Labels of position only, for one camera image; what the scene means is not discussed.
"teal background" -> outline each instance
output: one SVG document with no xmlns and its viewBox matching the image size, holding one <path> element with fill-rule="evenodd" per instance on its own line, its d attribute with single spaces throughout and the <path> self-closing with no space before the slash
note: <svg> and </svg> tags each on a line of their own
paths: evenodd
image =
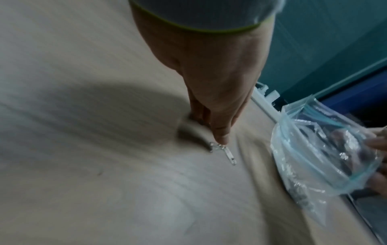
<svg viewBox="0 0 387 245">
<path fill-rule="evenodd" d="M 259 79 L 294 102 L 387 65 L 387 0 L 288 0 Z"/>
</svg>

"metal clip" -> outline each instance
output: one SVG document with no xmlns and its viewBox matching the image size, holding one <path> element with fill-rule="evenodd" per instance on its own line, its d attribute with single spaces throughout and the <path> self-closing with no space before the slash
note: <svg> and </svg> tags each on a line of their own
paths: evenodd
<svg viewBox="0 0 387 245">
<path fill-rule="evenodd" d="M 214 142 L 211 142 L 210 146 L 211 146 L 210 152 L 214 152 L 217 150 L 223 150 L 226 153 L 227 158 L 230 160 L 231 164 L 233 166 L 235 166 L 237 164 L 237 161 L 235 160 L 233 154 L 231 153 L 231 151 L 229 150 L 229 148 L 227 146 L 222 145 L 222 144 L 217 144 Z"/>
</svg>

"human hand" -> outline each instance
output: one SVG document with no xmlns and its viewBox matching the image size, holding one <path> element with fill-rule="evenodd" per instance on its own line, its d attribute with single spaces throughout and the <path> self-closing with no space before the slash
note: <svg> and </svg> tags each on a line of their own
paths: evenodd
<svg viewBox="0 0 387 245">
<path fill-rule="evenodd" d="M 169 25 L 135 6 L 132 13 L 156 58 L 183 77 L 193 119 L 209 125 L 219 144 L 227 144 L 265 65 L 274 17 L 247 31 L 209 34 Z"/>
<path fill-rule="evenodd" d="M 374 133 L 376 138 L 365 141 L 366 145 L 371 148 L 383 151 L 385 158 L 378 172 L 371 176 L 368 180 L 368 186 L 374 191 L 387 197 L 387 129 L 377 130 Z"/>
</svg>

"yellow-green trim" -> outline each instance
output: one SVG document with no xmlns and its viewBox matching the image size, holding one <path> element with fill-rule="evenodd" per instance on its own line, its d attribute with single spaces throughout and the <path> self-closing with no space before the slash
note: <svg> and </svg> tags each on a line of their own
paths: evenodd
<svg viewBox="0 0 387 245">
<path fill-rule="evenodd" d="M 230 30 L 205 30 L 205 29 L 196 29 L 196 28 L 190 28 L 190 27 L 186 27 L 186 26 L 183 26 L 183 25 L 179 25 L 179 24 L 176 24 L 176 23 L 173 23 L 173 22 L 170 22 L 168 20 L 165 20 L 163 18 L 160 18 L 159 16 L 155 15 L 154 13 L 142 8 L 141 6 L 139 6 L 138 4 L 134 3 L 133 1 L 129 0 L 129 2 L 139 8 L 141 11 L 144 11 L 146 12 L 147 14 L 169 24 L 169 25 L 172 25 L 172 26 L 175 26 L 175 27 L 178 27 L 178 28 L 181 28 L 183 30 L 186 30 L 186 31 L 195 31 L 195 32 L 202 32 L 202 33 L 209 33 L 209 34 L 231 34 L 231 33 L 236 33 L 236 32 L 241 32 L 241 31 L 247 31 L 247 30 L 251 30 L 251 29 L 254 29 L 254 28 L 257 28 L 258 26 L 260 26 L 263 22 L 273 18 L 274 16 L 271 16 L 267 19 L 265 19 L 264 21 L 261 21 L 257 24 L 254 24 L 254 25 L 249 25 L 249 26 L 246 26 L 246 27 L 241 27 L 241 28 L 237 28 L 237 29 L 230 29 Z"/>
</svg>

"plastic bag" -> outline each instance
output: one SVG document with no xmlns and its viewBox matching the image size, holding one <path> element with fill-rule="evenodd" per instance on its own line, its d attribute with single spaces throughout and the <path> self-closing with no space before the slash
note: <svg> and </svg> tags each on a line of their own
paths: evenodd
<svg viewBox="0 0 387 245">
<path fill-rule="evenodd" d="M 382 157 L 364 145 L 375 135 L 313 97 L 282 108 L 271 149 L 294 201 L 325 225 L 333 196 L 364 188 Z"/>
</svg>

